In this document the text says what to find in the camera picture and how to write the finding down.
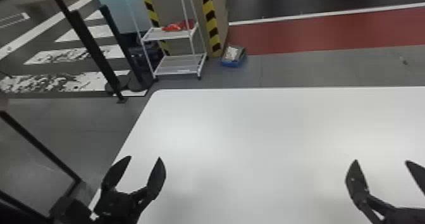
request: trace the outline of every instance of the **yellow and black striped pillar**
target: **yellow and black striped pillar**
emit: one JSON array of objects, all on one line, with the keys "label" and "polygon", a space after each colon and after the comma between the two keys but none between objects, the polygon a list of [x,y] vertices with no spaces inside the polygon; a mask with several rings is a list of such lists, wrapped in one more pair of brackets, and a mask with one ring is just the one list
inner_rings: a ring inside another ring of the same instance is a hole
[{"label": "yellow and black striped pillar", "polygon": [[222,46],[218,34],[218,23],[213,0],[202,0],[202,10],[207,20],[207,32],[212,55],[221,56]]},{"label": "yellow and black striped pillar", "polygon": [[[154,3],[152,0],[145,0],[146,9],[149,12],[149,18],[152,21],[154,27],[161,27],[159,24],[158,14],[155,12]],[[169,47],[165,40],[158,42],[159,46],[164,50],[165,54],[169,56]]]}]

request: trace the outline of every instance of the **red floor marking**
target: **red floor marking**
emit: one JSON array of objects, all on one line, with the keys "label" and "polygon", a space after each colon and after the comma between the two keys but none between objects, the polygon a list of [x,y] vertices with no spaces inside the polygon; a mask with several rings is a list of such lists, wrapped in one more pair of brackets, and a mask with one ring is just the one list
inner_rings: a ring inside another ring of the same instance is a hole
[{"label": "red floor marking", "polygon": [[425,8],[233,26],[228,42],[249,54],[425,44]]}]

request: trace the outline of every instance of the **black pole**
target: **black pole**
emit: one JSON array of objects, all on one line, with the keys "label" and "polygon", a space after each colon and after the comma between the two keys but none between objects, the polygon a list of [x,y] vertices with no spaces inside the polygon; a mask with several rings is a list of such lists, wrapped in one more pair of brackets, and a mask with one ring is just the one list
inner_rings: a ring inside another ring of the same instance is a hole
[{"label": "black pole", "polygon": [[133,73],[139,82],[140,86],[146,87],[147,85],[144,82],[144,79],[140,75],[140,68],[134,63],[134,60],[132,58],[132,55],[128,51],[128,47],[125,44],[123,37],[120,34],[120,31],[118,30],[118,27],[115,24],[115,21],[111,15],[111,12],[106,5],[102,5],[99,10],[101,11],[103,17],[105,18],[106,22],[108,23],[109,27],[111,28],[112,33],[114,34],[116,41],[118,42],[118,45],[120,45],[121,50],[124,53],[125,58],[128,61],[128,64],[130,65],[130,68],[133,70]]},{"label": "black pole", "polygon": [[114,93],[117,95],[118,99],[121,102],[125,103],[126,99],[123,97],[123,95],[121,94],[121,91],[118,88],[120,87],[120,81],[116,78],[114,71],[112,70],[111,66],[109,65],[108,61],[103,55],[101,49],[97,45],[97,42],[94,40],[89,29],[84,24],[83,18],[81,17],[80,13],[78,11],[72,11],[71,19],[76,26],[74,27],[74,30],[78,35],[80,35],[80,40],[83,42],[84,46],[87,48],[87,51],[92,56],[93,60],[98,65],[99,69],[101,69],[103,75],[105,76],[106,80],[108,81],[112,89],[114,90]]},{"label": "black pole", "polygon": [[8,74],[8,73],[6,73],[6,72],[4,72],[4,71],[1,71],[1,70],[0,70],[0,73],[1,73],[1,74],[3,74],[3,75],[6,75],[6,76],[7,76],[7,77],[9,77],[9,78],[13,78],[13,77],[12,77],[12,75],[10,75],[10,74]]},{"label": "black pole", "polygon": [[56,155],[54,155],[46,146],[44,146],[37,138],[35,138],[27,129],[21,126],[13,117],[11,117],[7,112],[0,111],[0,118],[3,119],[13,130],[18,132],[25,140],[27,140],[31,145],[37,148],[41,153],[47,156],[55,165],[58,165],[66,174],[68,174],[72,179],[74,179],[76,184],[81,182],[81,178],[63,163]]},{"label": "black pole", "polygon": [[106,80],[110,84],[112,90],[118,97],[118,103],[125,103],[126,98],[124,98],[123,94],[121,93],[120,81],[116,77],[114,71],[112,70],[111,66],[103,55],[101,49],[97,45],[97,42],[94,40],[89,29],[84,24],[80,13],[77,11],[70,12],[63,0],[55,0],[55,2],[59,6],[59,9],[65,15],[66,19],[68,19],[69,23],[74,28],[75,33],[83,42],[84,46],[87,48],[87,51],[92,56],[96,65],[99,67]]}]

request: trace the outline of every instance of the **white floor marking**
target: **white floor marking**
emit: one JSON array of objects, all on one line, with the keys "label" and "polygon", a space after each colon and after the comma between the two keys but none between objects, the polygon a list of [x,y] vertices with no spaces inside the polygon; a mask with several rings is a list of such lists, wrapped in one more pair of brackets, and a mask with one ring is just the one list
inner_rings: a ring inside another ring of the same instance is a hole
[{"label": "white floor marking", "polygon": [[4,17],[4,18],[0,19],[0,22],[3,22],[3,21],[6,21],[6,20],[9,20],[10,18],[15,18],[15,17],[17,17],[17,16],[22,16],[22,13],[17,13],[17,14],[15,14],[15,15],[6,16],[6,17]]},{"label": "white floor marking", "polygon": [[[69,9],[70,10],[80,9],[91,1],[92,0],[79,0],[76,3],[72,4],[69,7]],[[65,18],[65,15],[62,12],[56,13],[54,16],[42,22],[38,26],[34,27],[28,32],[25,32],[23,35],[19,36],[15,40],[9,42],[8,44],[0,48],[0,60],[5,58],[8,54],[12,53],[13,51],[16,51],[17,49],[21,48],[23,45],[30,42],[32,39],[36,38],[37,36],[39,36],[41,33],[50,29],[51,27],[53,27],[55,24],[57,24],[64,18]]]},{"label": "white floor marking", "polygon": [[363,9],[354,9],[354,10],[345,10],[345,11],[332,11],[332,12],[325,12],[325,13],[311,13],[311,14],[295,15],[295,16],[278,16],[275,18],[264,18],[264,19],[246,20],[246,21],[239,21],[239,22],[230,22],[229,26],[259,24],[259,23],[268,23],[268,22],[281,22],[281,21],[288,21],[288,20],[318,18],[322,16],[350,15],[350,14],[357,14],[357,13],[374,13],[379,11],[391,11],[391,10],[420,8],[420,7],[425,7],[425,3],[412,3],[412,4],[403,4],[403,5],[395,5],[395,6],[363,8]]},{"label": "white floor marking", "polygon": [[[125,58],[119,45],[100,46],[100,48],[106,59]],[[53,51],[40,51],[27,62],[25,62],[24,65],[74,62],[83,60],[89,56],[90,54],[85,47]]]},{"label": "white floor marking", "polygon": [[[114,36],[108,25],[99,25],[88,28],[94,39]],[[55,42],[66,42],[73,40],[80,40],[80,38],[78,37],[77,33],[75,33],[74,29],[71,29],[59,37]]]},{"label": "white floor marking", "polygon": [[94,11],[90,16],[85,18],[85,21],[96,20],[103,18],[102,13],[99,10]]},{"label": "white floor marking", "polygon": [[8,19],[12,19],[12,18],[17,18],[17,19],[15,21],[13,21],[13,22],[9,22],[9,23],[6,23],[4,25],[0,25],[0,29],[6,28],[6,27],[10,27],[10,26],[12,26],[14,24],[17,24],[17,23],[26,21],[26,20],[30,19],[30,16],[27,13],[19,13],[19,14],[15,15],[15,16],[9,17]]},{"label": "white floor marking", "polygon": [[[126,75],[129,70],[117,70],[115,74]],[[105,90],[106,79],[101,72],[84,72],[79,75],[17,75],[0,81],[5,93],[24,94],[37,92],[101,92]],[[123,92],[126,96],[144,96],[147,90],[134,93]]]}]

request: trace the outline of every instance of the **white wire shelf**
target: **white wire shelf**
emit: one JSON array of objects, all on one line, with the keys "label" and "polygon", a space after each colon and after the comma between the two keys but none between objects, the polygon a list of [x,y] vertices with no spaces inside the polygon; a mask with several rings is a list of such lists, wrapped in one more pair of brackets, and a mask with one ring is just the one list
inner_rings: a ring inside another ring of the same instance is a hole
[{"label": "white wire shelf", "polygon": [[207,53],[164,56],[155,70],[155,75],[199,74],[204,66]]},{"label": "white wire shelf", "polygon": [[165,32],[162,27],[151,27],[142,38],[142,41],[154,41],[154,40],[172,40],[172,39],[183,39],[192,38],[198,29],[199,24],[196,23],[194,27],[189,30],[181,30],[178,32]]}]

